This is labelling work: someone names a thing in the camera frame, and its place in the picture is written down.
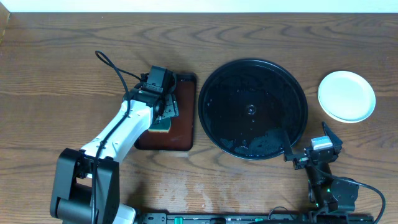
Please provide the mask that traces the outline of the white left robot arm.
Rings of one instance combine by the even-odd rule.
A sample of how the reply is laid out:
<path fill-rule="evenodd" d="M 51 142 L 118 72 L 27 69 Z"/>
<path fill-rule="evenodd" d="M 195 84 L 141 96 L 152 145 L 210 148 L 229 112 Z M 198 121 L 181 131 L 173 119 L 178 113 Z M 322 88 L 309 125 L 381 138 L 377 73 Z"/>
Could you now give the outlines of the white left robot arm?
<path fill-rule="evenodd" d="M 134 223 L 137 212 L 120 202 L 119 167 L 153 122 L 178 116 L 173 93 L 133 90 L 120 110 L 80 150 L 66 148 L 55 170 L 50 214 L 64 223 Z"/>

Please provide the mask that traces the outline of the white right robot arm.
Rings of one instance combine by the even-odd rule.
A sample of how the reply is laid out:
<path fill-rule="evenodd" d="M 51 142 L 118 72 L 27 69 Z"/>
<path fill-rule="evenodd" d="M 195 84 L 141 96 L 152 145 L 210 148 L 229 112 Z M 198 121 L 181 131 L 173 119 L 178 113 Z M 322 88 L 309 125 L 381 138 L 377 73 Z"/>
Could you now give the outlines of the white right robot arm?
<path fill-rule="evenodd" d="M 311 140 L 302 154 L 294 154 L 285 133 L 282 135 L 284 160 L 294 169 L 305 169 L 308 177 L 308 198 L 317 207 L 308 213 L 310 223 L 348 223 L 348 214 L 355 210 L 359 186 L 346 177 L 333 177 L 330 164 L 341 152 L 343 141 L 322 123 L 324 136 Z"/>

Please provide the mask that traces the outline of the light green plate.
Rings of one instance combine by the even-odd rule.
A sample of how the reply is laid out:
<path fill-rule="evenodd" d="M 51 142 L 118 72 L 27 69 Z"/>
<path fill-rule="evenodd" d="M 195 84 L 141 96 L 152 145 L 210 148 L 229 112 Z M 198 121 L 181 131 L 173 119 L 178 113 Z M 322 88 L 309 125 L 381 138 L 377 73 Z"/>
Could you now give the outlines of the light green plate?
<path fill-rule="evenodd" d="M 318 102 L 331 118 L 342 123 L 358 123 L 370 117 L 376 107 L 372 86 L 349 71 L 328 74 L 318 86 Z"/>

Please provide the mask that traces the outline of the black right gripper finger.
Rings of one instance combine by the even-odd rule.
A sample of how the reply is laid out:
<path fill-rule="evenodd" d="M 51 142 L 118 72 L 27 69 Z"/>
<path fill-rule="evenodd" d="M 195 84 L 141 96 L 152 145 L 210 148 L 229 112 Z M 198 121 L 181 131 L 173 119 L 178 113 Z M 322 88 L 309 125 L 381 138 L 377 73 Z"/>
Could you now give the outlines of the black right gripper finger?
<path fill-rule="evenodd" d="M 292 152 L 292 146 L 290 143 L 289 135 L 287 134 L 287 131 L 283 130 L 283 145 L 282 145 L 283 151 L 284 151 L 284 161 L 292 161 L 294 160 L 294 154 Z"/>
<path fill-rule="evenodd" d="M 330 138 L 334 148 L 342 148 L 343 141 L 328 127 L 326 122 L 322 121 L 323 132 Z"/>

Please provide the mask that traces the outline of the green scouring sponge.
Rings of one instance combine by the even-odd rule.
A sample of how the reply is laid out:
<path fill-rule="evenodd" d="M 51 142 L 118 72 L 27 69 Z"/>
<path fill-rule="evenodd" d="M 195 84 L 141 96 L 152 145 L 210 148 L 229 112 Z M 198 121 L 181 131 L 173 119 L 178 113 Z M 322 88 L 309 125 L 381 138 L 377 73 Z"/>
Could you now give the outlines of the green scouring sponge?
<path fill-rule="evenodd" d="M 171 129 L 171 119 L 166 118 L 162 120 L 157 120 L 155 123 L 153 123 L 149 129 L 148 132 L 152 133 L 168 133 Z"/>

